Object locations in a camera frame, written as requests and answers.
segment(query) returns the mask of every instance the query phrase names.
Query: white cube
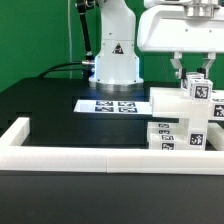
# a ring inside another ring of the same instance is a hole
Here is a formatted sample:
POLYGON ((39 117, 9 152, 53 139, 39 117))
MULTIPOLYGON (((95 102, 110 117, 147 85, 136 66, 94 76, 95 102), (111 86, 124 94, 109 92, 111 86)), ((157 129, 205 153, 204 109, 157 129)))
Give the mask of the white cube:
POLYGON ((208 79, 190 79, 189 95, 192 100, 210 101, 213 83, 208 79))

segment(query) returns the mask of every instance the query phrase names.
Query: black cable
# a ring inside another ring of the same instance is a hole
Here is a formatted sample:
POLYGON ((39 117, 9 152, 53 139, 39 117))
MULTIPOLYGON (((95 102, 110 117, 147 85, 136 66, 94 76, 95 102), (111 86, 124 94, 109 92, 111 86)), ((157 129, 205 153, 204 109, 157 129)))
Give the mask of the black cable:
POLYGON ((45 76, 47 73, 49 73, 49 72, 51 72, 51 71, 53 71, 53 70, 55 70, 55 69, 57 69, 57 68, 66 67, 66 66, 71 66, 71 65, 81 65, 81 64, 82 64, 81 61, 75 61, 75 62, 68 62, 68 63, 63 63, 63 64, 55 65, 55 66, 53 66, 53 67, 47 69, 46 71, 40 73, 37 77, 38 77, 38 78, 44 78, 44 76, 45 76))
POLYGON ((82 25, 83 38, 84 38, 84 43, 85 43, 85 48, 86 48, 86 59, 93 60, 94 57, 93 57, 92 50, 91 50, 89 32, 88 32, 88 26, 87 26, 85 14, 80 14, 80 21, 81 21, 81 25, 82 25))
POLYGON ((55 69, 50 72, 69 72, 69 71, 89 71, 89 69, 83 69, 83 68, 55 69))

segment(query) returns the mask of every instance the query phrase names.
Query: stacked blocks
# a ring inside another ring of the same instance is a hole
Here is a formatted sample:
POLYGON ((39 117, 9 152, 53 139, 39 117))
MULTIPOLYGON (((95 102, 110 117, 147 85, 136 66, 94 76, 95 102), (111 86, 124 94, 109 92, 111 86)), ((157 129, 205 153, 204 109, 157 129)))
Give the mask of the stacked blocks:
POLYGON ((153 116, 179 118, 179 123, 149 122, 149 149, 205 150, 208 120, 224 120, 224 92, 218 97, 212 86, 200 76, 189 78, 186 90, 151 88, 153 116))

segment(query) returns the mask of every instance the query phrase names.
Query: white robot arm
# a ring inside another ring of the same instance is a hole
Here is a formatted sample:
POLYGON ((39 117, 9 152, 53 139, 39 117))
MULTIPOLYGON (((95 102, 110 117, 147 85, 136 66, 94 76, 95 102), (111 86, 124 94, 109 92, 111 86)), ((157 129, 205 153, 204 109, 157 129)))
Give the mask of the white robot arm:
POLYGON ((95 58, 90 86, 126 91, 139 88, 139 59, 134 52, 135 15, 125 0, 98 0, 101 11, 101 51, 95 58))

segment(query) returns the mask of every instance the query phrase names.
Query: green wall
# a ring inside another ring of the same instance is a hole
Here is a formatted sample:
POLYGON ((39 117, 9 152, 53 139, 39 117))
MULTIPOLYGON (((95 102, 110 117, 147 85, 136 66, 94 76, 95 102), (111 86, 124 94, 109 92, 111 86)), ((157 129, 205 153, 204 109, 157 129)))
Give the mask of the green wall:
MULTIPOLYGON (((144 11, 143 0, 126 0, 139 21, 144 11)), ((72 0, 73 59, 84 58, 81 26, 72 0)), ((1 0, 0 3, 0 91, 25 77, 35 77, 45 69, 69 61, 67 1, 64 0, 1 0)), ((95 54, 100 50, 99 9, 87 13, 91 44, 95 54)), ((175 82, 174 69, 168 53, 143 54, 141 76, 147 81, 175 82)), ((184 55, 188 71, 202 65, 202 54, 184 55)), ((219 55, 211 69, 216 88, 224 88, 224 55, 219 55)), ((69 77, 68 73, 54 73, 49 77, 69 77)))

